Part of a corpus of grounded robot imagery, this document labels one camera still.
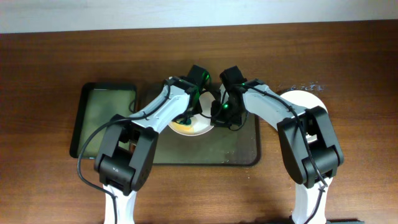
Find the pink rimmed white plate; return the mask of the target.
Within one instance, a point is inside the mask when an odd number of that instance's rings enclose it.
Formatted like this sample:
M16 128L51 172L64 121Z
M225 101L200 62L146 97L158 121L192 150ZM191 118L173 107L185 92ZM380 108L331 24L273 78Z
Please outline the pink rimmed white plate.
M206 92L200 96L199 100L202 114L205 116L211 116L211 104L215 101L215 97L211 93ZM172 121L169 123L169 127L176 133L184 136L199 136L207 133L213 128L211 120L200 114L196 114L191 117L190 121L190 124L178 124Z

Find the white plate yellow stain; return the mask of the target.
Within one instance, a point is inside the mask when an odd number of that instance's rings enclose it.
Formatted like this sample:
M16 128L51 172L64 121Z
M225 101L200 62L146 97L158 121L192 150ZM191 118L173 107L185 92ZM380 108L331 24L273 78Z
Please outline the white plate yellow stain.
M283 98L284 101L291 102L297 106L301 106L306 109L312 109L316 106L320 106L326 112L328 112L325 104L321 101L321 99L319 99L317 96L315 96L314 94L309 93L307 91L292 90L292 91L288 91L286 93L279 95L279 97ZM284 108L287 110L288 114L292 114L289 109L287 109L286 107L284 107ZM291 117L293 117L294 127L296 128L296 130L298 131L298 133L300 134L300 137L301 137L302 135L300 132L300 128L297 127L297 122L296 122L295 116L292 115ZM313 143L317 140L317 135L316 134L310 135L309 133L306 133L306 139L307 139L308 144Z

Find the green and yellow sponge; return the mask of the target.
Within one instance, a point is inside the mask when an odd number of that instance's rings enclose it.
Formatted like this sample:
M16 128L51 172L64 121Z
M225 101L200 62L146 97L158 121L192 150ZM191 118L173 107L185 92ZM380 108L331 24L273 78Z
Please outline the green and yellow sponge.
M191 117L184 117L184 118L179 118L175 121L178 125L181 125L183 127L188 127L191 128L194 124L196 124L197 119L194 116Z

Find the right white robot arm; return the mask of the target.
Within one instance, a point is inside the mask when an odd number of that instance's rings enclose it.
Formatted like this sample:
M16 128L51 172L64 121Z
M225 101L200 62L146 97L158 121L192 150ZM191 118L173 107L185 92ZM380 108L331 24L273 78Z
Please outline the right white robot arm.
M252 113L275 128L285 169L295 182L292 223L326 223L326 198L344 155L326 109L306 108L274 93L264 82L224 80L222 112Z

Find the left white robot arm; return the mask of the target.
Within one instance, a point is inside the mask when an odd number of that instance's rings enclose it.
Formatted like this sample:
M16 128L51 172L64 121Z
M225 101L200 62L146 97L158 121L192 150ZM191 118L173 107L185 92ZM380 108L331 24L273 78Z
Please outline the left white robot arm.
M159 134L194 109L200 90L193 78L171 77L146 107L100 127L104 136L94 169L106 194L105 223L133 223L136 194L151 172Z

